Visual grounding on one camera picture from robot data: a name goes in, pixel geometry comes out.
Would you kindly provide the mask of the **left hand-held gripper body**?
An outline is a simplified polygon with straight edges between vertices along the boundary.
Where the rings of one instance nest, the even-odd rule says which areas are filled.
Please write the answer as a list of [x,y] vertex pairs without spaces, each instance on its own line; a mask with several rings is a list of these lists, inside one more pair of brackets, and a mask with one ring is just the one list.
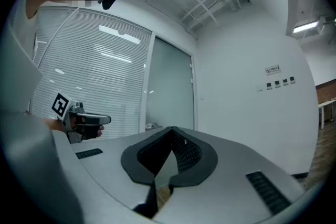
[[61,120],[66,133],[80,135],[80,141],[97,138],[100,127],[111,123],[110,116],[86,112],[82,102],[61,92],[57,92],[51,109]]

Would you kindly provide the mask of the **white t-shirt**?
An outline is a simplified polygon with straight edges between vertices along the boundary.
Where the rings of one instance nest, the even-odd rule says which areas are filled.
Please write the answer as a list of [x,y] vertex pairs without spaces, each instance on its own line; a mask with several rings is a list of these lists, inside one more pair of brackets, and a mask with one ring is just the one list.
[[27,0],[17,0],[0,34],[0,134],[11,116],[26,109],[42,74],[34,64],[38,14],[27,17]]

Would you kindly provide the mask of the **person's left forearm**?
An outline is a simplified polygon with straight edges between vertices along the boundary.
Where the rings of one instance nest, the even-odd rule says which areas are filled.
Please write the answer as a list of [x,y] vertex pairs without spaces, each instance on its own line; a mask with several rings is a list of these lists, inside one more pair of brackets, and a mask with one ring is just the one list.
[[56,119],[42,119],[42,121],[51,129],[56,130],[60,132],[64,131],[64,125],[62,120],[56,120]]

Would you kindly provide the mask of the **white table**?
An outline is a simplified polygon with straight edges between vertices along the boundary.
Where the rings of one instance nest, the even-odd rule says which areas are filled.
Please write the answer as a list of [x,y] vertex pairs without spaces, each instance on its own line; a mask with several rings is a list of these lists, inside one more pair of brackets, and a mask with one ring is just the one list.
[[320,114],[320,129],[324,129],[324,118],[325,118],[325,108],[331,106],[331,116],[330,121],[336,122],[336,99],[329,100],[324,103],[318,104],[319,114]]

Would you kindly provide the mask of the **white wall sign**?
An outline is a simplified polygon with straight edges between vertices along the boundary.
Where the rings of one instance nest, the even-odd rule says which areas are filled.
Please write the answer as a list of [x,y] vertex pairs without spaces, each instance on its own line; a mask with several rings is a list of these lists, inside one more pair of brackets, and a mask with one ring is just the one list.
[[274,66],[270,66],[265,68],[265,73],[267,76],[276,74],[276,73],[280,73],[281,72],[281,68],[279,65],[274,65]]

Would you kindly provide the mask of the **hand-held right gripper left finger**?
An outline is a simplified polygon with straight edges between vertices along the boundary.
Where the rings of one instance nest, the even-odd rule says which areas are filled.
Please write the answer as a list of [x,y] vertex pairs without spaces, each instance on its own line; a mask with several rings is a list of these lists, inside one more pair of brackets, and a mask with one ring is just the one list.
[[172,128],[167,127],[127,147],[121,165],[135,183],[154,185],[154,179],[172,150]]

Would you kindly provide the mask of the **white door frame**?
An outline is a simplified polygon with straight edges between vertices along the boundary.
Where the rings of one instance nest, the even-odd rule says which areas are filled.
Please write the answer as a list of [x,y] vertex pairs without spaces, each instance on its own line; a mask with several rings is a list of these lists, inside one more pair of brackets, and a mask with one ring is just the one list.
[[198,124],[194,55],[153,32],[144,67],[139,131],[148,125],[195,130]]

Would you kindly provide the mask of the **white window blinds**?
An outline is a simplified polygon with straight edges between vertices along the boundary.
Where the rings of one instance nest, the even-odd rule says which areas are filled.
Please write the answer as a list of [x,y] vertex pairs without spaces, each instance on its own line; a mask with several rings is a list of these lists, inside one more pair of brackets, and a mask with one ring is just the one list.
[[54,119],[51,106],[61,92],[81,101],[86,112],[111,117],[103,138],[137,133],[151,32],[73,7],[42,7],[38,23],[34,64],[43,77],[31,99],[31,113]]

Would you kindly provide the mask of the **frosted glass door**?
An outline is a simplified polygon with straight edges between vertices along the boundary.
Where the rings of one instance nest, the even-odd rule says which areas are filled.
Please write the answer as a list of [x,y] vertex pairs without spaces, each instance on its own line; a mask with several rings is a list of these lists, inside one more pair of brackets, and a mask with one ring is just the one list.
[[169,43],[154,41],[146,124],[194,128],[194,91],[191,56]]

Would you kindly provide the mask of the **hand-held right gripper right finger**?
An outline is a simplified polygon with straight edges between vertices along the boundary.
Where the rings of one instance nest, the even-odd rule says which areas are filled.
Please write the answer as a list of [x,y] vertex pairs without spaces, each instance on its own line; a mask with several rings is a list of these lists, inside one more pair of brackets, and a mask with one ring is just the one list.
[[169,180],[170,187],[197,186],[215,170],[218,156],[214,148],[179,129],[172,127],[172,152],[175,155],[178,174]]

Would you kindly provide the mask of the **short ceiling light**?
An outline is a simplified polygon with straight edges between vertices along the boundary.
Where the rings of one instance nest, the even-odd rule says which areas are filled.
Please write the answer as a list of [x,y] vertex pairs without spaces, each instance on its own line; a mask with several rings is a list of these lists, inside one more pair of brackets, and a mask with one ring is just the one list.
[[300,33],[300,32],[303,32],[303,31],[310,31],[312,29],[316,29],[319,25],[319,22],[317,20],[313,21],[313,22],[309,22],[309,23],[306,23],[306,24],[303,24],[303,25],[299,25],[299,26],[296,26],[294,29],[293,29],[293,34],[296,34],[296,33]]

